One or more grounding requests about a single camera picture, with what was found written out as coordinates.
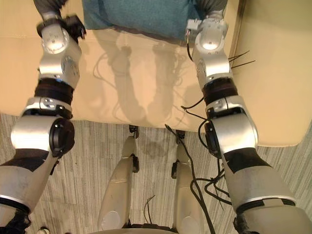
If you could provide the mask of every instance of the black wire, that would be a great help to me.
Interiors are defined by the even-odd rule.
[[[233,57],[231,57],[231,58],[229,58],[230,59],[230,61],[229,62],[232,62],[232,61],[234,61],[235,59],[238,59],[239,57],[241,57],[241,56],[243,56],[243,55],[245,55],[245,54],[247,54],[249,51],[246,51],[245,53],[243,53],[243,54],[240,54],[240,55],[236,55],[236,56],[233,56]]]
[[[154,195],[154,196],[148,198],[147,201],[146,201],[146,203],[145,203],[145,205],[144,205],[144,211],[143,211],[143,213],[144,213],[144,218],[145,218],[146,223],[148,223],[148,220],[147,220],[146,215],[145,215],[145,210],[146,210],[146,206],[147,206],[148,217],[149,217],[149,219],[150,219],[150,223],[152,224],[151,215],[150,215],[150,205],[149,205],[149,201],[152,200],[155,196],[156,196],[156,195]]]
[[[185,106],[181,106],[181,108],[186,112],[186,113],[188,113],[188,114],[190,114],[190,115],[192,115],[192,116],[196,116],[196,117],[198,117],[198,118],[201,118],[201,119],[206,119],[206,118],[204,118],[204,117],[202,117],[202,116],[199,116],[199,115],[197,115],[197,114],[194,114],[194,113],[192,113],[192,112],[189,112],[187,109],[191,109],[191,108],[193,108],[193,107],[196,107],[199,103],[201,103],[202,101],[204,100],[204,98],[202,97],[197,103],[195,103],[194,105],[192,105],[192,106],[189,106],[189,107],[185,107]]]
[[[186,44],[186,49],[187,49],[187,54],[188,54],[190,60],[193,62],[193,59],[192,59],[192,56],[190,53],[190,44],[189,43]]]
[[[203,139],[201,138],[201,135],[200,135],[201,127],[204,125],[204,123],[205,123],[206,121],[207,121],[207,119],[205,119],[205,120],[200,124],[200,126],[198,127],[198,132],[197,132],[197,134],[198,134],[198,138],[199,138],[200,143],[201,143],[206,149],[208,149],[208,146],[204,143],[204,141],[203,141]]]
[[[221,172],[221,167],[220,167],[220,159],[218,158],[217,159],[217,166],[218,166],[218,174],[220,174],[220,172]]]
[[[187,109],[184,108],[184,106],[181,106],[181,108],[182,108],[186,113],[188,113],[188,114],[190,114],[190,115],[192,115],[192,116],[196,116],[196,117],[198,117],[198,118],[201,118],[201,119],[206,120],[206,118],[204,118],[204,117],[202,117],[202,116],[199,116],[199,115],[197,115],[197,114],[194,114],[194,113],[192,113],[192,112],[189,112]]]
[[[189,107],[185,107],[185,106],[181,106],[182,109],[191,109],[193,107],[196,107],[199,103],[201,103],[202,101],[204,100],[204,97],[202,97],[197,103],[195,103],[194,105],[192,106],[189,106]]]
[[[214,197],[215,199],[217,199],[217,200],[219,200],[219,201],[222,201],[222,202],[224,202],[224,203],[226,203],[226,204],[228,204],[228,205],[232,205],[232,203],[231,203],[230,201],[225,200],[225,199],[223,199],[223,198],[221,198],[221,197],[219,197],[219,196],[217,196],[217,195],[211,193],[210,191],[208,191],[209,185],[210,185],[210,184],[206,184],[206,185],[205,185],[205,188],[204,188],[204,189],[205,189],[205,192],[206,192],[206,193],[208,193],[210,196]]]
[[[147,205],[147,202],[146,202],[145,205],[144,205],[143,214],[144,214],[144,218],[145,218],[146,223],[148,223],[148,220],[147,220],[146,215],[145,215],[145,208],[146,208],[146,205]]]
[[[167,124],[165,124],[165,126],[166,126],[166,128],[167,128],[171,133],[173,133],[173,134],[177,137],[176,133],[171,129],[170,126],[168,126]],[[196,181],[193,159],[192,159],[192,157],[190,156],[188,150],[186,149],[186,146],[185,146],[184,142],[182,141],[182,139],[179,138],[179,137],[178,137],[178,139],[179,139],[180,143],[183,145],[183,148],[184,148],[184,150],[185,150],[185,152],[186,152],[186,155],[188,156],[188,158],[189,158],[189,160],[190,160],[190,163],[191,163],[191,171],[192,171],[192,177],[193,177],[193,180],[192,180],[192,181],[194,181],[194,184],[195,184],[195,186],[196,186],[196,188],[197,188],[199,197],[198,197],[198,195],[195,193],[195,191],[194,191],[194,189],[193,189],[192,187],[190,187],[190,189],[191,189],[193,195],[195,196],[195,198],[197,199],[197,201],[199,202],[199,205],[201,206],[201,208],[202,208],[202,210],[203,210],[203,212],[204,212],[204,214],[205,214],[205,216],[206,216],[206,220],[207,220],[207,223],[208,223],[208,227],[209,227],[210,233],[211,233],[211,234],[215,234],[215,229],[214,229],[213,223],[212,223],[212,221],[211,221],[211,219],[210,219],[210,216],[209,216],[209,214],[208,214],[208,210],[207,210],[207,206],[206,206],[206,204],[205,204],[204,198],[203,198],[203,194],[202,194],[201,189],[200,189],[200,187],[199,187],[199,185],[198,185],[198,183],[197,183],[197,181]]]
[[[242,64],[240,64],[240,65],[237,65],[237,66],[234,66],[234,67],[231,67],[231,68],[240,67],[240,66],[243,66],[243,65],[246,65],[246,64],[252,63],[252,62],[255,62],[255,60],[250,61],[250,62],[246,62],[246,63],[242,63]]]

